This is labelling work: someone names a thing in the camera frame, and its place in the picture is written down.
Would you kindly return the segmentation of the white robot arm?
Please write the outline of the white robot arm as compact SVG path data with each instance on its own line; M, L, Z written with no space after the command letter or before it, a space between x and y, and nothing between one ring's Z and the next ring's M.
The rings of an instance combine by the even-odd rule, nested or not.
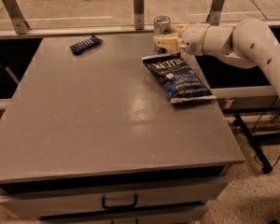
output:
M280 99L280 43L263 21L247 19L234 28L209 26L202 51L236 67L257 66Z

